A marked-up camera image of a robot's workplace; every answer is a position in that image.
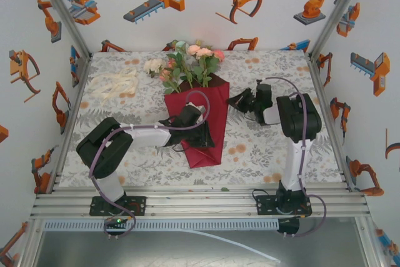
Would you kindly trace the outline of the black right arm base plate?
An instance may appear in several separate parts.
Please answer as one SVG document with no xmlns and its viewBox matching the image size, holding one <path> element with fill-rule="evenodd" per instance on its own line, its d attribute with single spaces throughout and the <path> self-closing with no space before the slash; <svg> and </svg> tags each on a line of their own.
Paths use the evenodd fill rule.
<svg viewBox="0 0 400 267">
<path fill-rule="evenodd" d="M 257 195 L 254 199 L 258 215 L 310 216 L 313 213 L 309 198 L 294 204 L 278 204 L 275 195 Z"/>
</svg>

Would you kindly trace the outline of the black controller board green light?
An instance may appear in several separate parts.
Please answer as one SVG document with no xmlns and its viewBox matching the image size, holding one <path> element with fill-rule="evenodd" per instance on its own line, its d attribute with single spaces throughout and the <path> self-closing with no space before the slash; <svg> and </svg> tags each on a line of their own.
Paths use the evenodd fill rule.
<svg viewBox="0 0 400 267">
<path fill-rule="evenodd" d="M 106 234 L 117 236 L 123 234 L 127 230 L 127 219 L 109 218 L 104 222 L 104 230 Z"/>
</svg>

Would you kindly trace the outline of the dark red wrapping paper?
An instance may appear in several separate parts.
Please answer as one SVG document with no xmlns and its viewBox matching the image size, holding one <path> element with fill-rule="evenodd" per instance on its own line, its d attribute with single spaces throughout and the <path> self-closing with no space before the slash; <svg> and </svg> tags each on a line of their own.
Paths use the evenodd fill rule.
<svg viewBox="0 0 400 267">
<path fill-rule="evenodd" d="M 174 92 L 164 97 L 164 102 L 170 116 L 178 115 L 188 101 L 194 103 L 196 106 L 206 106 L 206 101 L 209 101 L 211 105 L 211 110 L 206 121 L 209 123 L 215 147 L 194 148 L 190 147 L 187 142 L 182 141 L 184 153 L 191 169 L 216 166 L 222 162 L 228 115 L 229 82 L 214 73 L 211 76 L 212 80 L 209 82 L 207 88 L 200 87 L 198 83 L 194 83 L 193 88 L 190 88 L 188 82 L 184 81 L 180 84 L 180 93 Z"/>
</svg>

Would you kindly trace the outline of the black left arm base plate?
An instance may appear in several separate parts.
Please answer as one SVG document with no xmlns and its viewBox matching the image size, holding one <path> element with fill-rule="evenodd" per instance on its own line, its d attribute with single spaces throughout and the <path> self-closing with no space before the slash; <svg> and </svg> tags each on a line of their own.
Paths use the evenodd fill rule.
<svg viewBox="0 0 400 267">
<path fill-rule="evenodd" d="M 123 196 L 121 199 L 116 201 L 116 204 L 130 210 L 130 212 L 135 216 L 144 216 L 146 200 L 147 198 L 145 196 Z M 123 216 L 128 215 L 123 210 L 109 204 L 101 196 L 95 196 L 92 198 L 89 208 L 90 216 L 112 216 L 117 214 L 122 214 Z"/>
</svg>

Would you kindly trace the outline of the fake mint flower stem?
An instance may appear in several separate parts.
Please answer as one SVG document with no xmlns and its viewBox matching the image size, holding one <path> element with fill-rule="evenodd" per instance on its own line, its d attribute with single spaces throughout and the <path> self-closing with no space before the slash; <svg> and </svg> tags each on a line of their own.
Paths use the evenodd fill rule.
<svg viewBox="0 0 400 267">
<path fill-rule="evenodd" d="M 189 63 L 186 61 L 189 44 L 185 41 L 174 41 L 172 45 L 174 46 L 174 51 L 167 55 L 169 61 L 172 63 L 171 69 L 179 69 L 180 74 L 183 76 L 182 80 L 187 81 L 189 87 L 193 88 L 193 74 L 191 68 L 189 67 Z"/>
</svg>

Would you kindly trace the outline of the white plastic tube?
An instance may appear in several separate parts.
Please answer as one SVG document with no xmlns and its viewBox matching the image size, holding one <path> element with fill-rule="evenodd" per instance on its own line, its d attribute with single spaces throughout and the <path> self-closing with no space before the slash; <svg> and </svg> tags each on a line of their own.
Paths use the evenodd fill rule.
<svg viewBox="0 0 400 267">
<path fill-rule="evenodd" d="M 194 230 L 179 230 L 179 231 L 182 232 L 182 233 L 195 234 L 195 235 L 198 235 L 198 236 L 204 236 L 204 237 L 208 237 L 208 238 L 211 238 L 211 239 L 216 239 L 216 240 L 218 240 L 218 241 L 222 241 L 222 242 L 225 242 L 225 243 L 228 243 L 228 244 L 231 244 L 231 245 L 240 247 L 240 248 L 242 248 L 242 249 L 248 250 L 248 251 L 250 251 L 250 252 L 252 252 L 252 253 L 254 253 L 254 254 L 257 254 L 257 255 L 259 255 L 259 256 L 262 256 L 263 258 L 266 258 L 266 259 L 268 259 L 268 260 L 271 260 L 271 261 L 273 261 L 273 262 L 275 262 L 275 263 L 278 263 L 278 264 L 281 263 L 281 260 L 280 260 L 280 259 L 277 259 L 277 258 L 275 258 L 275 257 L 273 257 L 273 256 L 271 256 L 271 255 L 268 255 L 268 254 L 266 254 L 266 253 L 263 253 L 263 252 L 261 252 L 261 251 L 258 251 L 258 250 L 256 250 L 256 249 L 254 249 L 254 248 L 252 248 L 252 247 L 249 247 L 249 246 L 247 246 L 247 245 L 245 245 L 245 244 L 238 243 L 238 242 L 233 241 L 233 240 L 230 240 L 230 239 L 226 239 L 226 238 L 222 238 L 222 237 L 220 237 L 220 236 L 216 236 L 216 235 L 214 235 L 214 234 L 209 234 L 209 233 L 204 233 L 204 232 L 194 231 Z"/>
</svg>

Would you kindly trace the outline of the fake coral rose stem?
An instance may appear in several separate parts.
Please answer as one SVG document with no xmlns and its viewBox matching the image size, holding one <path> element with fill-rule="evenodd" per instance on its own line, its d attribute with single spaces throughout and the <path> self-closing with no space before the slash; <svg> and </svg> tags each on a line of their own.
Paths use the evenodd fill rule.
<svg viewBox="0 0 400 267">
<path fill-rule="evenodd" d="M 166 67 L 160 70 L 159 78 L 165 88 L 165 94 L 181 92 L 181 88 L 179 85 L 181 73 L 181 68 L 175 59 L 169 59 Z"/>
</svg>

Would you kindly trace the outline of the floral print tablecloth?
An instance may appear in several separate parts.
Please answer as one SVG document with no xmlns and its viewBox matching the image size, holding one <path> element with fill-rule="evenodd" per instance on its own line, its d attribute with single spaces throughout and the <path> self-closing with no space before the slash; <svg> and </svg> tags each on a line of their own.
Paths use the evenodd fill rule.
<svg viewBox="0 0 400 267">
<path fill-rule="evenodd" d="M 162 59 L 164 54 L 97 53 L 94 56 L 59 180 L 61 187 L 92 184 L 89 169 L 78 156 L 76 146 L 105 118 L 135 124 L 151 124 L 167 118 L 162 84 L 143 70 L 144 63 L 153 58 Z M 136 93 L 120 94 L 103 106 L 101 98 L 89 90 L 91 81 L 97 75 L 117 73 L 126 67 L 137 69 Z M 264 79 L 271 85 L 274 97 L 299 89 L 308 93 L 314 104 L 319 102 L 306 57 L 301 51 L 228 51 L 217 75 L 229 82 L 231 96 L 255 87 L 257 79 Z M 220 165 L 191 169 L 180 147 L 130 148 L 117 169 L 122 184 L 187 186 L 278 182 L 283 175 L 287 153 L 287 140 L 281 127 L 261 126 L 251 114 L 235 109 L 230 109 L 227 116 Z"/>
</svg>

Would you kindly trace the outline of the fake white rose stem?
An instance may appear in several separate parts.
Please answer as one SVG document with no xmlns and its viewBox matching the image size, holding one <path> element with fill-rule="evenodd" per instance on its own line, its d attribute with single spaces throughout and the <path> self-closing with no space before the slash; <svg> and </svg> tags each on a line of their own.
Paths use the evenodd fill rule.
<svg viewBox="0 0 400 267">
<path fill-rule="evenodd" d="M 166 62 L 163 59 L 150 59 L 144 63 L 144 71 L 150 75 L 150 77 L 155 77 L 166 67 Z"/>
</svg>

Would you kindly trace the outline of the aluminium side rail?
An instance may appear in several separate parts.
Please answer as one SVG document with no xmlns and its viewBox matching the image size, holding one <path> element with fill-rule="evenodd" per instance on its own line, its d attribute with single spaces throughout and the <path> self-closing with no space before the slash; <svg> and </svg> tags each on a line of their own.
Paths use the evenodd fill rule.
<svg viewBox="0 0 400 267">
<path fill-rule="evenodd" d="M 344 176 L 347 184 L 347 189 L 350 192 L 355 192 L 355 185 L 352 182 L 351 174 L 348 170 L 343 147 L 341 146 L 340 140 L 336 134 L 335 121 L 333 120 L 331 114 L 328 98 L 326 96 L 326 93 L 324 92 L 324 87 L 319 75 L 318 67 L 311 58 L 308 59 L 307 63 L 310 69 L 312 82 L 316 90 L 317 97 L 319 99 L 319 105 L 321 107 L 322 115 L 324 117 L 326 129 L 331 140 L 332 150 L 335 155 L 337 167 L 339 168 L 340 174 Z"/>
<path fill-rule="evenodd" d="M 76 99 L 74 101 L 74 106 L 72 107 L 72 110 L 70 110 L 70 113 L 69 113 L 69 119 L 67 121 L 65 135 L 63 136 L 63 141 L 62 141 L 58 161 L 57 161 L 57 164 L 53 167 L 53 169 L 51 171 L 51 176 L 49 179 L 49 183 L 47 184 L 47 189 L 46 189 L 45 194 L 51 194 L 53 192 L 54 185 L 56 184 L 56 180 L 60 179 L 60 177 L 63 173 L 64 165 L 65 165 L 66 158 L 67 158 L 68 151 L 69 151 L 69 145 L 71 144 L 71 138 L 73 135 L 75 124 L 76 124 L 76 118 L 77 118 L 77 115 L 79 112 L 79 105 L 80 105 L 82 97 L 83 97 L 83 92 L 84 92 L 84 88 L 85 88 L 85 85 L 87 82 L 87 78 L 88 78 L 92 60 L 93 60 L 93 53 L 90 53 L 89 57 L 87 58 L 87 60 L 85 60 L 83 67 L 82 67 L 81 79 L 77 86 Z"/>
</svg>

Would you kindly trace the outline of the aluminium frame post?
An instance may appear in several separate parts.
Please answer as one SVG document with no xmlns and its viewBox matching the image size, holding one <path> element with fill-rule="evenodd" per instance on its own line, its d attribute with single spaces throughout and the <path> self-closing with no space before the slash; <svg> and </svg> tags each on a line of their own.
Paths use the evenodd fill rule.
<svg viewBox="0 0 400 267">
<path fill-rule="evenodd" d="M 317 38 L 312 51 L 309 53 L 310 60 L 314 61 L 318 58 L 319 54 L 323 50 L 323 47 L 329 40 L 329 37 L 333 33 L 338 24 L 339 20 L 344 14 L 344 10 L 349 6 L 350 0 L 338 0 L 333 12 L 327 19 L 326 25 L 323 27 L 321 34 Z"/>
<path fill-rule="evenodd" d="M 65 27 L 69 31 L 72 39 L 77 44 L 81 54 L 89 61 L 91 58 L 91 52 L 86 45 L 85 40 L 83 39 L 82 34 L 79 32 L 76 23 L 73 18 L 70 16 L 67 6 L 65 5 L 63 0 L 50 0 L 52 5 L 55 7 L 58 12 L 61 21 L 65 24 Z"/>
</svg>

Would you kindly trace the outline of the aluminium table rail frame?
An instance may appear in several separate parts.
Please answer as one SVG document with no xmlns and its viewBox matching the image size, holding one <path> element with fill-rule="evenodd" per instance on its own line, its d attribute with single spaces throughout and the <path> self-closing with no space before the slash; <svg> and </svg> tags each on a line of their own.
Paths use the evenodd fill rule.
<svg viewBox="0 0 400 267">
<path fill-rule="evenodd" d="M 172 218 L 255 218 L 254 189 L 273 194 L 276 184 L 259 185 L 192 185 L 192 186 L 126 186 L 129 196 L 145 196 L 147 219 Z M 350 192 L 345 183 L 309 183 L 312 215 L 320 218 L 323 206 L 328 217 L 369 216 L 366 197 Z M 36 197 L 31 218 L 88 218 L 91 200 L 97 195 L 92 187 L 56 187 L 51 194 Z"/>
</svg>

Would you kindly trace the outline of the fake pink rose stem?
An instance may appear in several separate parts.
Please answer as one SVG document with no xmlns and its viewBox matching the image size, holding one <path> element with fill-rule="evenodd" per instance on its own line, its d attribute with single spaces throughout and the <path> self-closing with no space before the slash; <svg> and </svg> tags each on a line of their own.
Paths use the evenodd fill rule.
<svg viewBox="0 0 400 267">
<path fill-rule="evenodd" d="M 208 48 L 201 48 L 198 52 L 199 64 L 201 71 L 201 85 L 208 87 L 210 80 L 212 80 L 212 73 L 215 73 L 219 65 L 224 61 L 224 53 L 221 50 L 211 50 Z"/>
</svg>

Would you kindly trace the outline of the cream ribbon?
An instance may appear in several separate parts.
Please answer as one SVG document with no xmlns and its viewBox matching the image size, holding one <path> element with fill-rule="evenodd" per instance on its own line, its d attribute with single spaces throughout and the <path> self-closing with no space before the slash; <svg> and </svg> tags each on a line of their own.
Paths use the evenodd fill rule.
<svg viewBox="0 0 400 267">
<path fill-rule="evenodd" d="M 135 94 L 138 88 L 137 69 L 126 67 L 117 73 L 104 73 L 93 78 L 89 90 L 101 98 L 104 106 L 110 99 L 120 94 Z"/>
</svg>

